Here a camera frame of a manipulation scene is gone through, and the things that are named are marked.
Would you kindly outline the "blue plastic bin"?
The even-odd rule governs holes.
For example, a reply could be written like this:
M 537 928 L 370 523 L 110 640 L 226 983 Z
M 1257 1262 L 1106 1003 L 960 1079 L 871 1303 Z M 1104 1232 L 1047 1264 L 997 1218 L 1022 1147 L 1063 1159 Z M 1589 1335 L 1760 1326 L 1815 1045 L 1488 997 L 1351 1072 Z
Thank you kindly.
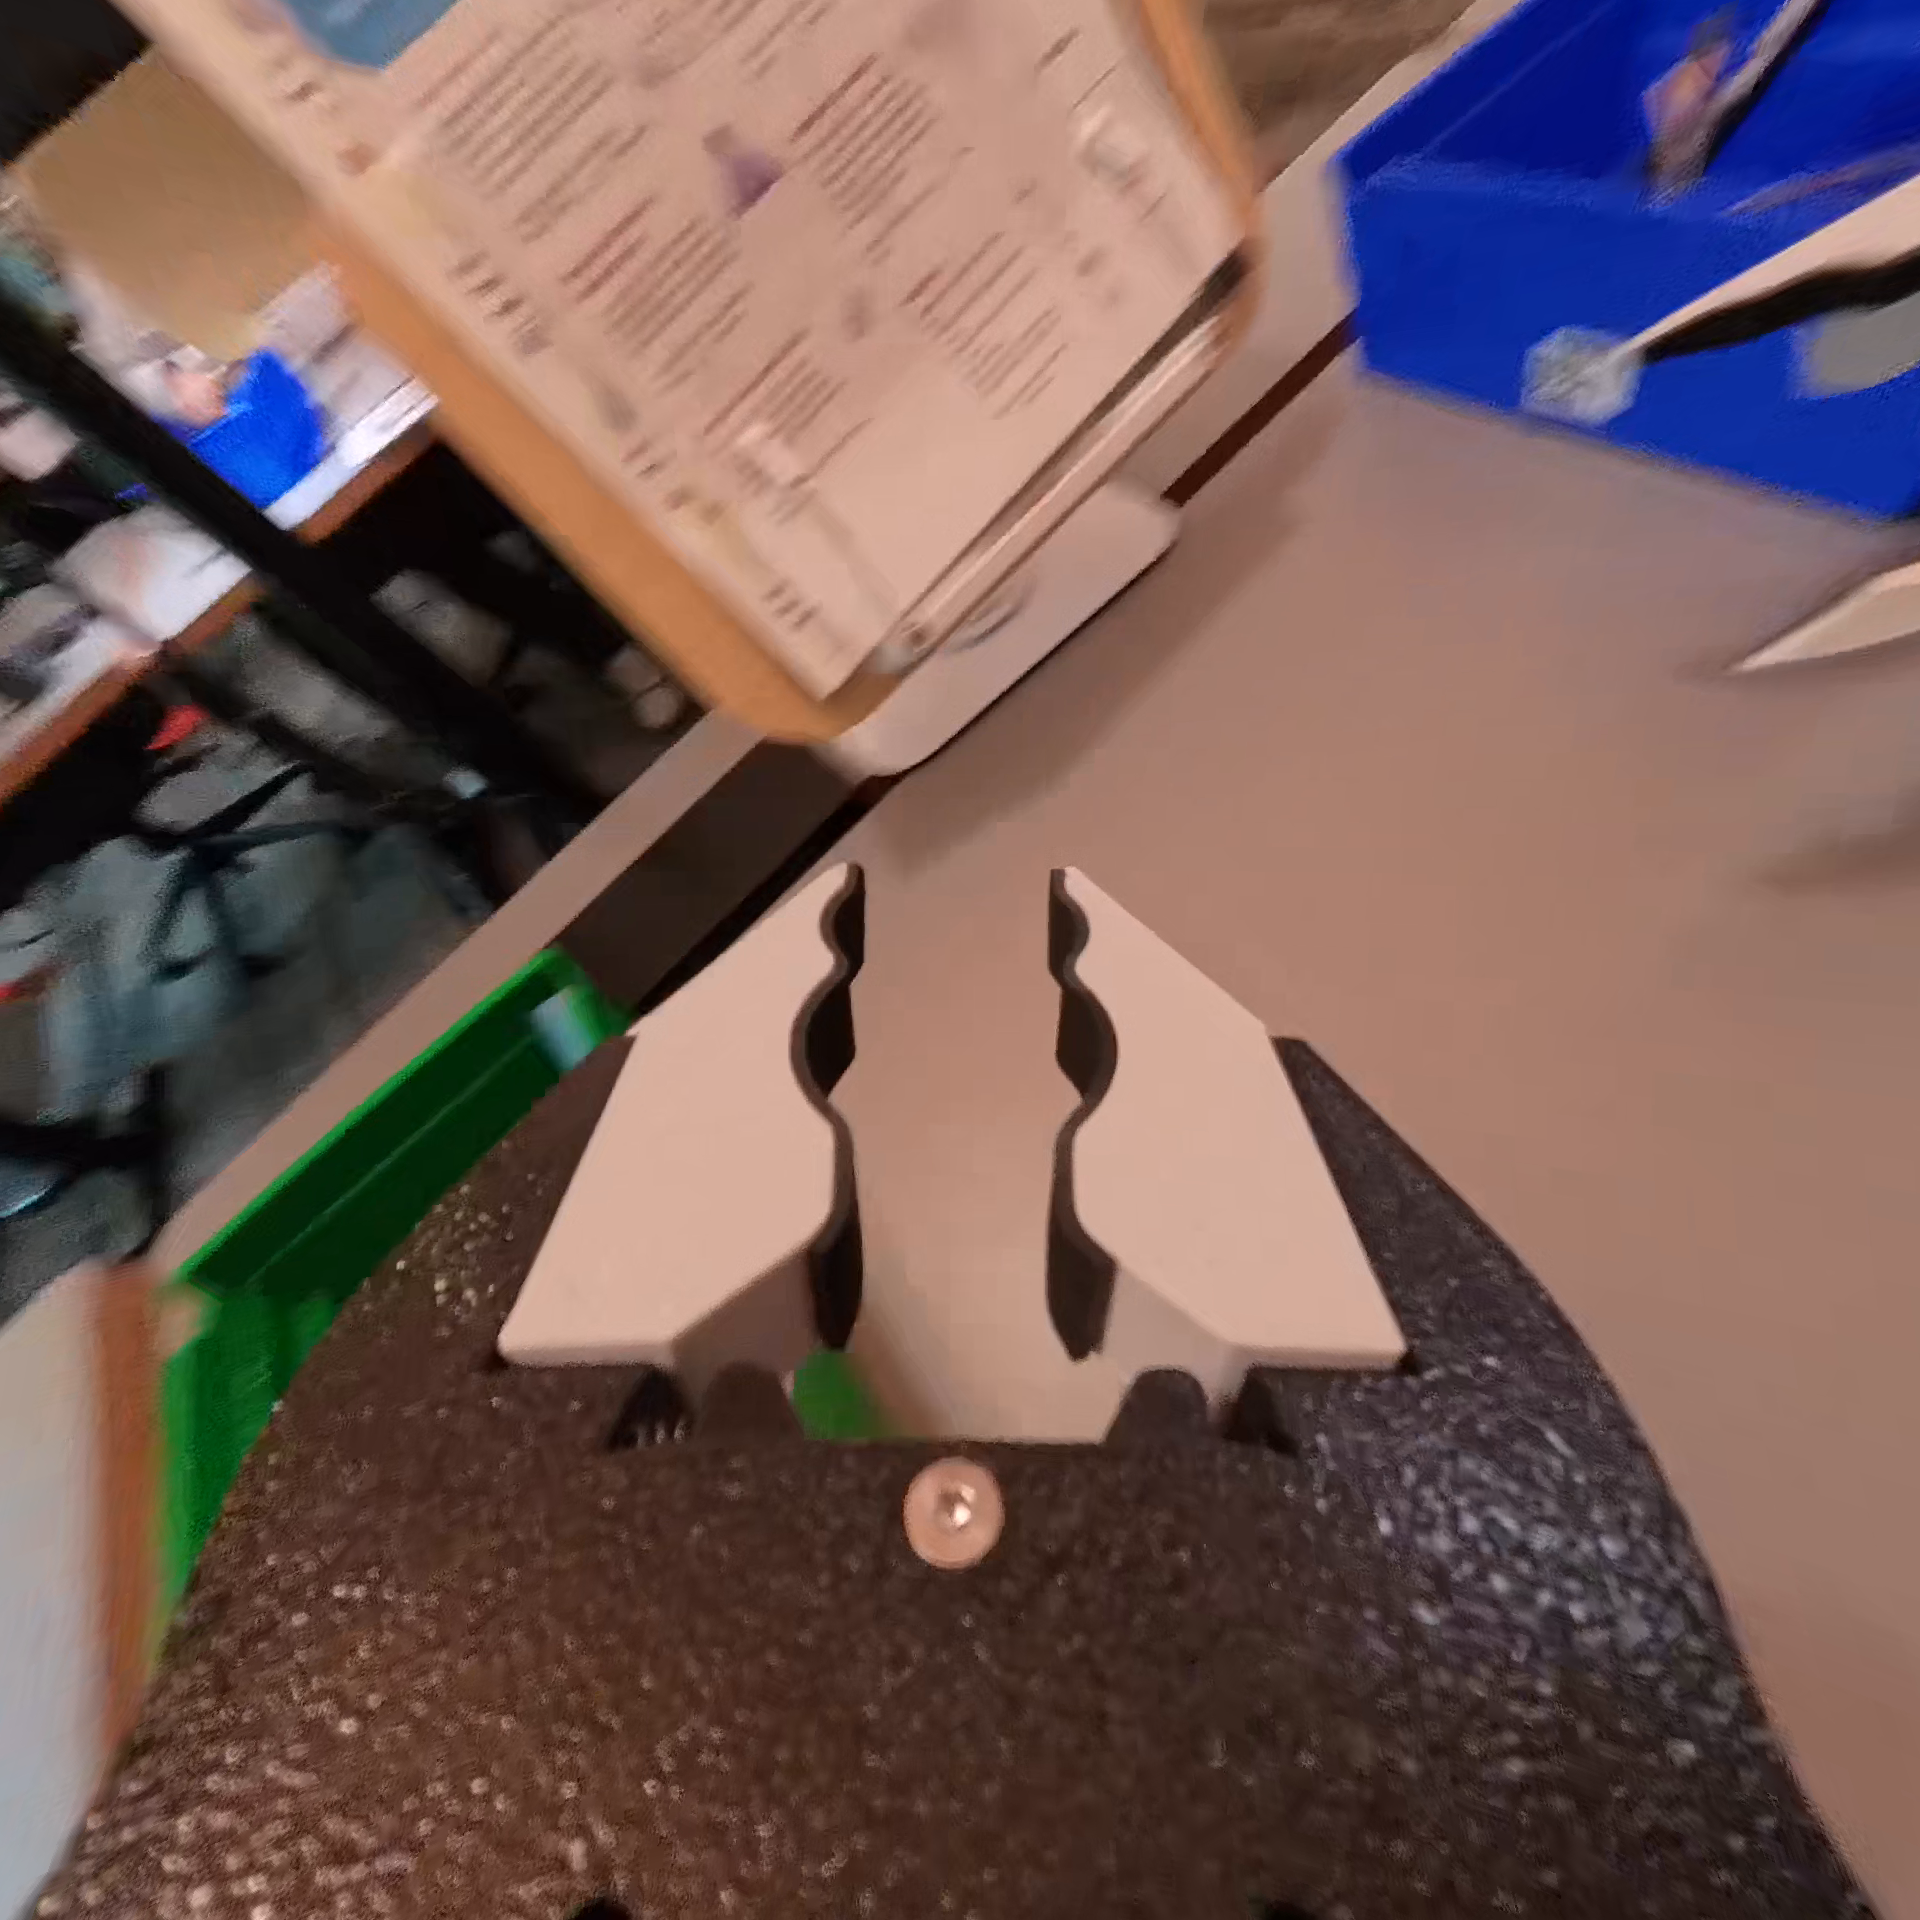
M 274 347 L 247 357 L 219 421 L 174 423 L 171 432 L 263 512 L 293 494 L 329 455 L 327 418 L 315 395 Z
M 1648 183 L 1650 94 L 1778 5 L 1518 5 L 1335 160 L 1365 363 L 1424 393 L 1872 521 L 1915 512 L 1915 302 L 1646 363 L 1607 421 L 1554 402 L 1627 343 L 1915 178 L 1918 7 L 1817 5 L 1703 176 Z

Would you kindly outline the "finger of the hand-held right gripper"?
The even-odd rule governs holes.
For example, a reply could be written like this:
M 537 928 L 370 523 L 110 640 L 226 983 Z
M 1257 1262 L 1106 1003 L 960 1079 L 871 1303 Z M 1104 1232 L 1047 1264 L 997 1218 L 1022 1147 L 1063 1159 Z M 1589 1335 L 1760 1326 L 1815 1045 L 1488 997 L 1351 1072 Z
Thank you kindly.
M 1918 638 L 1918 560 L 1877 571 L 1733 661 L 1728 677 L 1861 656 Z
M 1785 338 L 1799 391 L 1863 393 L 1918 368 L 1918 187 L 1899 183 L 1712 288 L 1625 347 L 1634 370 Z

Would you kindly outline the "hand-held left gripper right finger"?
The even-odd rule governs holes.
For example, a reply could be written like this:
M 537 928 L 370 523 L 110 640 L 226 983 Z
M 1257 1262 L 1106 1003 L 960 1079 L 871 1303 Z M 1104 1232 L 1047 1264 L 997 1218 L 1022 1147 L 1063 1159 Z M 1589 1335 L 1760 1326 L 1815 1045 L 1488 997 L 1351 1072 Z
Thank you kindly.
M 1390 1374 L 1408 1339 L 1262 1019 L 1079 869 L 1047 880 L 1047 1314 L 1074 1362 Z

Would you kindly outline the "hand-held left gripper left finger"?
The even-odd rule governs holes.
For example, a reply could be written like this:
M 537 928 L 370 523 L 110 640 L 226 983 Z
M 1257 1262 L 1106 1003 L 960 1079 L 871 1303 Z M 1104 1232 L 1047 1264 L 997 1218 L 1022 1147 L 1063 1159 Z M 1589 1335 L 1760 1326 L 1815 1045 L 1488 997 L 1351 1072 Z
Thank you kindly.
M 864 1255 L 848 1120 L 866 875 L 802 885 L 629 1033 L 496 1337 L 523 1369 L 791 1376 L 839 1353 Z

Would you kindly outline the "black flat panel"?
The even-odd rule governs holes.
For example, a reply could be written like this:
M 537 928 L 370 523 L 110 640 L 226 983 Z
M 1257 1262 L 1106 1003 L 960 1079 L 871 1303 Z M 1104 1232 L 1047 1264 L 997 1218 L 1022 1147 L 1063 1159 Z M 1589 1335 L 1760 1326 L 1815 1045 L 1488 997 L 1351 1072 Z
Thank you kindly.
M 786 745 L 750 747 L 560 930 L 558 946 L 631 1017 L 658 1008 L 779 905 L 887 789 Z

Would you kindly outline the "black metal pole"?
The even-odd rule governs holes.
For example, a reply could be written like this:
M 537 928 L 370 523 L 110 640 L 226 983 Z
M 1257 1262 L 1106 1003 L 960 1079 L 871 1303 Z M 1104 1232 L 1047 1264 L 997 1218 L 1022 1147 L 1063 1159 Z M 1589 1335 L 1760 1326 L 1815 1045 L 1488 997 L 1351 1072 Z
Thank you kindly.
M 258 576 L 288 640 L 313 665 L 437 741 L 496 786 L 539 798 L 585 827 L 606 800 L 507 709 L 352 587 L 311 544 L 283 533 L 105 375 L 75 357 L 23 302 L 2 295 L 2 370 L 85 441 L 105 448 L 160 503 Z

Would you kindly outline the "green plastic bin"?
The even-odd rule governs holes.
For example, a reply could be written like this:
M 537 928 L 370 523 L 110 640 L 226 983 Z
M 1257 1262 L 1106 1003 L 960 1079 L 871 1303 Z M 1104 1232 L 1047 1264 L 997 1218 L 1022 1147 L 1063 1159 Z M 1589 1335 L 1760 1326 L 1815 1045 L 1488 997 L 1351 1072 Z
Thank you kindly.
M 350 1296 L 571 1067 L 613 1042 L 610 1006 L 585 974 L 555 953 L 535 960 L 183 1264 L 176 1296 L 199 1323 L 160 1367 L 162 1607 L 185 1595 L 242 1461 Z M 738 1374 L 798 1387 L 811 1415 L 832 1406 L 832 1390 L 809 1383 L 832 1371 L 825 1358 L 816 1351 L 791 1376 L 615 1369 L 645 1371 L 638 1415 L 661 1431 Z

